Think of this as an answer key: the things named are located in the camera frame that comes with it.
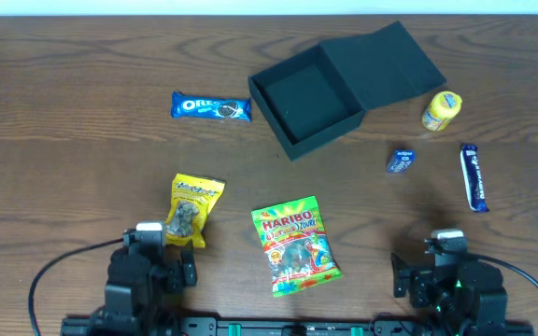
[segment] snack bag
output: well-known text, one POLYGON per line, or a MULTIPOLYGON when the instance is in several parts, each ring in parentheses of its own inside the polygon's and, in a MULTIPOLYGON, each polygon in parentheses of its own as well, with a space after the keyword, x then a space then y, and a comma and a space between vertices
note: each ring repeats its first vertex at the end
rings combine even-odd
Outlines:
POLYGON ((250 121, 250 98, 220 99, 187 96, 175 91, 172 94, 172 117, 208 119, 241 119, 250 121))
POLYGON ((167 243, 205 247, 201 231, 211 209, 223 192, 224 182, 212 179, 176 175, 172 183, 172 208, 165 220, 167 243))
POLYGON ((315 196, 255 210, 252 221, 269 258, 274 297, 342 276, 327 243, 315 196))

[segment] black box lid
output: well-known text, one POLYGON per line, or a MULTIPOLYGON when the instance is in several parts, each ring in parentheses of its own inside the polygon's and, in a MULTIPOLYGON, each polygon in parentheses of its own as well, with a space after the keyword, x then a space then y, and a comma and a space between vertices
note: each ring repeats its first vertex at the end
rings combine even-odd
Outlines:
POLYGON ((446 82, 401 23, 319 43, 362 107, 416 97, 446 82))

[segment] haribo logo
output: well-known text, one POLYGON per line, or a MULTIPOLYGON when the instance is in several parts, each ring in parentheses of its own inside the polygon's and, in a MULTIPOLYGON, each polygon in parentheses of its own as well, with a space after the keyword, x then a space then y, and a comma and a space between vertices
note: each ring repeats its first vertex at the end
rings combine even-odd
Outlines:
POLYGON ((184 103, 182 103, 182 108, 185 111, 191 111, 196 107, 219 105, 219 104, 220 102, 207 101, 207 100, 184 101, 184 103))
POLYGON ((282 217, 280 219, 274 219, 274 220, 265 220, 262 223, 262 228, 267 231, 274 229, 279 226, 289 225, 289 224, 295 224, 297 222, 301 222, 303 220, 312 219, 313 212, 310 210, 306 210, 302 212, 301 214, 296 215, 290 215, 288 217, 282 217))

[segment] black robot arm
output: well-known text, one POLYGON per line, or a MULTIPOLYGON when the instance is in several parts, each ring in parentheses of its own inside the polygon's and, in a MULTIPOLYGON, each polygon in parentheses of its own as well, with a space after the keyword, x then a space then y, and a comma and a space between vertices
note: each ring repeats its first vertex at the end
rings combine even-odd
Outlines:
POLYGON ((461 231, 436 231, 428 244, 433 263, 408 265, 391 254, 393 293, 409 293, 413 307, 431 307, 420 323, 380 314, 372 321, 317 322, 178 317, 184 287, 196 284, 191 246, 180 260, 164 259, 162 223, 139 224, 123 234, 111 256, 105 306, 69 316, 62 336, 531 336, 532 327, 505 320, 507 295, 495 267, 466 258, 461 231))
POLYGON ((409 294, 415 308, 432 307, 435 312, 418 334, 504 336, 534 335, 532 327, 505 320, 507 294, 502 272, 467 254, 462 231, 434 231, 426 253, 434 262, 409 266, 391 254, 393 293, 409 294))

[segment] yellow bottle cap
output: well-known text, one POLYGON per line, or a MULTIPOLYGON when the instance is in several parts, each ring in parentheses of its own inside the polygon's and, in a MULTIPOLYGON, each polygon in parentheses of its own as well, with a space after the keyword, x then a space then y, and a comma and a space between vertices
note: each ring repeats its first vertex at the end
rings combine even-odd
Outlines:
POLYGON ((432 107, 440 118, 452 119, 462 106, 462 99, 452 91, 441 91, 433 97, 432 107))

